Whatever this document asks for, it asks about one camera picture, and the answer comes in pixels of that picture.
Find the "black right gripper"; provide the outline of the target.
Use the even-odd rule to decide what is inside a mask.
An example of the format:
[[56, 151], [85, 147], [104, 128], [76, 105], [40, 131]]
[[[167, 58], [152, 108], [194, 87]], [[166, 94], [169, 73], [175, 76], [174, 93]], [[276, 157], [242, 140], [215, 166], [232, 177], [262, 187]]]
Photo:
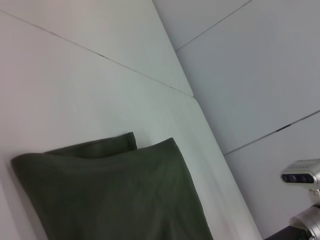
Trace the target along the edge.
[[309, 230], [295, 226], [287, 226], [282, 230], [274, 233], [265, 240], [312, 240], [313, 236]]

